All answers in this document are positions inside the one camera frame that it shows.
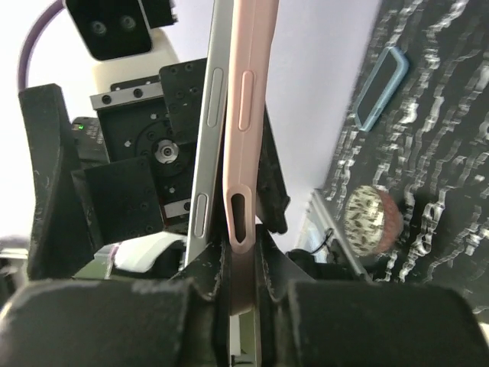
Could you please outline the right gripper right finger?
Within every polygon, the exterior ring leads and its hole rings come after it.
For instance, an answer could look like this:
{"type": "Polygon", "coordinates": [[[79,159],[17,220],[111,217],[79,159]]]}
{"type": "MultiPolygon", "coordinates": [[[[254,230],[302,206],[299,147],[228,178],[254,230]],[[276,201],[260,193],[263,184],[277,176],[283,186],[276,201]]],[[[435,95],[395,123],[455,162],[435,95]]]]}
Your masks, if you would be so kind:
{"type": "Polygon", "coordinates": [[[486,366],[467,302],[417,284],[317,281],[256,228],[259,366],[486,366]]]}

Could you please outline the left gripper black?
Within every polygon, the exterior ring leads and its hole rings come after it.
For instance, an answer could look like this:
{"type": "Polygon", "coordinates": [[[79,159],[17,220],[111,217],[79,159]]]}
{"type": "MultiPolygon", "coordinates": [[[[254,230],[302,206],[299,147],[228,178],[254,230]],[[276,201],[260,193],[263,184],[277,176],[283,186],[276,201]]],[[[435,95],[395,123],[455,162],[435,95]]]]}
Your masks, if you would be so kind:
{"type": "Polygon", "coordinates": [[[197,59],[115,83],[72,126],[58,85],[19,93],[35,192],[30,279],[73,276],[103,242],[186,234],[205,71],[197,59]]]}

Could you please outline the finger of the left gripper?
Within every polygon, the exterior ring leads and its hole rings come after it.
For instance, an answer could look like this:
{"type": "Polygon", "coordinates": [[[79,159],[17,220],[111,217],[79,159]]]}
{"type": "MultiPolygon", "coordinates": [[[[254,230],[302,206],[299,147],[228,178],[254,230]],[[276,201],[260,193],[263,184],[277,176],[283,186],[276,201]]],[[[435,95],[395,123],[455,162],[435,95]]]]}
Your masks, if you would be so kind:
{"type": "Polygon", "coordinates": [[[285,212],[289,196],[283,180],[268,111],[264,110],[263,137],[257,174],[257,217],[272,233],[288,230],[285,212]]]}

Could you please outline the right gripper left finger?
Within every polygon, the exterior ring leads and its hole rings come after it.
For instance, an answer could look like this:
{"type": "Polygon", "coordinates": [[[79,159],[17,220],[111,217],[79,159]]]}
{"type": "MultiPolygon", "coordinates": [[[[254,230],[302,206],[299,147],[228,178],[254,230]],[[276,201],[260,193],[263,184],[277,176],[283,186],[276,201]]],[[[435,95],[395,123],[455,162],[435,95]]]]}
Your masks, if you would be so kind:
{"type": "Polygon", "coordinates": [[[3,366],[226,366],[231,251],[166,281],[31,281],[1,312],[3,366]]]}

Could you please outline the pink phone case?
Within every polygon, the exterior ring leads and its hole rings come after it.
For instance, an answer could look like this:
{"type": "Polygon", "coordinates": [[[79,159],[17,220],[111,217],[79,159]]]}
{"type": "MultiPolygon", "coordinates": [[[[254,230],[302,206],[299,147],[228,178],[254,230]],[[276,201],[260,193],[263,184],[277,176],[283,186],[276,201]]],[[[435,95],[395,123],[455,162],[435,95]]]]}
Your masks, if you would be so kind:
{"type": "Polygon", "coordinates": [[[277,1],[236,1],[228,68],[222,189],[232,248],[230,314],[254,304],[256,189],[277,1]]]}

